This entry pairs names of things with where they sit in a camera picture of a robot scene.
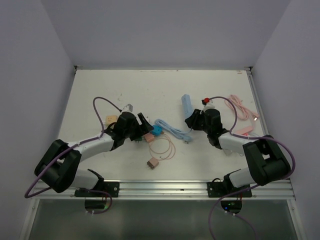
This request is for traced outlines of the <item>beige cube socket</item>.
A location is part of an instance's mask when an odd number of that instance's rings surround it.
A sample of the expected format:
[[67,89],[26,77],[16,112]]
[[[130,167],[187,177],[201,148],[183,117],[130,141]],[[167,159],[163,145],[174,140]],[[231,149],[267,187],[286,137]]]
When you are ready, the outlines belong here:
[[107,115],[105,117],[105,125],[109,126],[109,125],[111,125],[113,123],[116,123],[117,120],[118,120],[118,116],[117,115]]

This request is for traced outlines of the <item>pink charger plug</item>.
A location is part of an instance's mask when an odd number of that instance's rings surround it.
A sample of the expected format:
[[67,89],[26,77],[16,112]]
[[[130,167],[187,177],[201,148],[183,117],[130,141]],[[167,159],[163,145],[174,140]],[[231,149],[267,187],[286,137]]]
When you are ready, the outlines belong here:
[[155,136],[152,133],[147,133],[143,137],[147,143],[151,143],[155,140]]

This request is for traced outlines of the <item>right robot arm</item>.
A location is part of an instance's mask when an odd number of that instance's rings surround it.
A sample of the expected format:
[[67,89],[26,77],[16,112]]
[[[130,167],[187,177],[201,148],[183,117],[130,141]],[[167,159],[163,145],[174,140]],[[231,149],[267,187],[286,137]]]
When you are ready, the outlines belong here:
[[251,184],[265,186],[283,179],[293,170],[280,144],[272,136],[246,137],[232,134],[223,127],[217,109],[195,109],[185,119],[185,123],[192,130],[205,132],[213,147],[244,155],[247,167],[228,173],[219,183],[227,196],[235,196],[241,188]]

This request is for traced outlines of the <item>light blue power strip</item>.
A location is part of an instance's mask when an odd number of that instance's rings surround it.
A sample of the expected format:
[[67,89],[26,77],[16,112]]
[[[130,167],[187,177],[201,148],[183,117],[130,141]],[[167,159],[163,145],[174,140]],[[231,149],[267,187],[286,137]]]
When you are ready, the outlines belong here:
[[[186,120],[187,118],[189,118],[192,115],[192,113],[194,111],[192,103],[191,103],[190,95],[184,94],[181,97],[181,103],[182,103],[182,108],[183,108],[184,119]],[[156,126],[161,127],[163,130],[169,132],[176,139],[182,140],[187,144],[193,140],[193,138],[190,136],[190,133],[192,131],[191,129],[189,131],[182,131],[179,128],[171,126],[163,119],[156,119],[154,121],[154,123]]]

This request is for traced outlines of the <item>pink power strip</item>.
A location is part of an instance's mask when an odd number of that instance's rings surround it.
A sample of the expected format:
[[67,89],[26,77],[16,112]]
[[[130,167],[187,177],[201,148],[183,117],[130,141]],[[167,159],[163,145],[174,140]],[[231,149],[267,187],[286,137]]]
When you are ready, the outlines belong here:
[[242,129],[239,129],[235,132],[236,135],[243,135],[246,136],[249,133],[251,133],[254,130],[254,128],[252,126],[246,126]]

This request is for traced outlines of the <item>blue square charger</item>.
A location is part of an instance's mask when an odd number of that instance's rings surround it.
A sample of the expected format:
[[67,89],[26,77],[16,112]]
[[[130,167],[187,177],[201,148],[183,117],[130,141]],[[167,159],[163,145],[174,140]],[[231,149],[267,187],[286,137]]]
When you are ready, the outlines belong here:
[[152,135],[158,137],[162,134],[163,128],[158,125],[153,125],[153,130],[150,132]]

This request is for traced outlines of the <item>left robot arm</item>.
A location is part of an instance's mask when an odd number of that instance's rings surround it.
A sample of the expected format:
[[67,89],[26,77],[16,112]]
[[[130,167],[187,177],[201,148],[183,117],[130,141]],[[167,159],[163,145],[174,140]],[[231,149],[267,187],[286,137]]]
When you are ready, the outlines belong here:
[[142,113],[135,116],[130,112],[123,112],[117,122],[93,138],[74,143],[55,140],[34,173],[56,193],[62,193],[68,188],[80,188],[86,189],[92,196],[99,196],[104,190],[104,179],[91,169],[78,169],[79,164],[98,154],[119,148],[126,139],[135,141],[153,129]]

